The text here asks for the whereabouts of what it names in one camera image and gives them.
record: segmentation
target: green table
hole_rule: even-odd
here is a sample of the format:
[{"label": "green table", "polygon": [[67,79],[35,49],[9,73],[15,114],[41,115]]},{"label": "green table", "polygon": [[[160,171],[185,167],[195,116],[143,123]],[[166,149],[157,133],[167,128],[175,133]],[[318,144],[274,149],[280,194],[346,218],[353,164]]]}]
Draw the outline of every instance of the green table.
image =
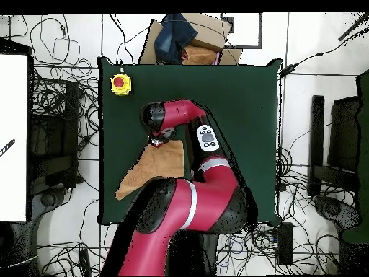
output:
[{"label": "green table", "polygon": [[[177,99],[191,99],[209,107],[253,192],[258,220],[279,223],[275,214],[275,150],[281,60],[268,66],[124,66],[134,93],[120,97],[110,89],[110,77],[119,74],[120,67],[107,58],[97,61],[101,224],[121,222],[137,193],[121,201],[114,197],[120,181],[147,144],[139,121],[141,106]],[[186,145],[184,127],[178,130],[177,138]],[[185,177],[190,178],[186,154]]]}]

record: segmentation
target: white panel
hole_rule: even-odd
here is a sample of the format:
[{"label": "white panel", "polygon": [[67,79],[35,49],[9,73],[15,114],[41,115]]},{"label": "white panel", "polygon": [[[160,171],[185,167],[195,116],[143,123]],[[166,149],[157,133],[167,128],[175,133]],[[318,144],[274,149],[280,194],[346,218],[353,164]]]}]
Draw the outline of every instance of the white panel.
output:
[{"label": "white panel", "polygon": [[27,156],[27,57],[0,55],[0,221],[25,221]]}]

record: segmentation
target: cardboard box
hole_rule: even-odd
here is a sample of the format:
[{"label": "cardboard box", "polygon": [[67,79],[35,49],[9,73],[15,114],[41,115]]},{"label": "cardboard box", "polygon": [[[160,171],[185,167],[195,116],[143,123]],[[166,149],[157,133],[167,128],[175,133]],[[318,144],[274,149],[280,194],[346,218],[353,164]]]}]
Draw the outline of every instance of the cardboard box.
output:
[{"label": "cardboard box", "polygon": [[[228,37],[229,30],[231,29],[229,23],[204,14],[182,13],[182,15],[188,22],[192,22],[191,26],[198,33],[191,42],[191,45],[207,48],[215,52],[222,52],[223,54],[218,65],[236,65],[236,62],[239,62],[242,50],[223,49],[226,42],[224,36]],[[162,29],[163,26],[159,22],[154,19],[151,21],[146,43],[138,61],[139,64],[156,64],[154,43]]]}]

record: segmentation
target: emergency stop button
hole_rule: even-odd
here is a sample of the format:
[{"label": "emergency stop button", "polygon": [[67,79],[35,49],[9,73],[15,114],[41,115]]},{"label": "emergency stop button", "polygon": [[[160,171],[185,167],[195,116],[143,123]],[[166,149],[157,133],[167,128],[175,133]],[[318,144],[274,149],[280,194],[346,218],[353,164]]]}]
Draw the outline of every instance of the emergency stop button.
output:
[{"label": "emergency stop button", "polygon": [[127,95],[132,93],[130,77],[127,74],[116,74],[110,78],[112,91],[116,95]]},{"label": "emergency stop button", "polygon": [[123,79],[122,79],[121,77],[116,77],[116,78],[114,79],[114,85],[115,85],[116,87],[119,87],[119,88],[123,87],[123,85],[124,85],[124,81],[123,81]]}]

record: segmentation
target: red button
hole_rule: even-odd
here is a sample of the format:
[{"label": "red button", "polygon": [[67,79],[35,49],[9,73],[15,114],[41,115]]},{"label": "red button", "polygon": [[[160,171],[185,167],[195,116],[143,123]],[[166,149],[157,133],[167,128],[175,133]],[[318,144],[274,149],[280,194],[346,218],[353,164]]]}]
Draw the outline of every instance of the red button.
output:
[{"label": "red button", "polygon": [[123,85],[124,85],[124,81],[123,81],[123,79],[122,79],[121,77],[116,77],[116,78],[114,79],[114,85],[115,85],[116,87],[123,87]]}]

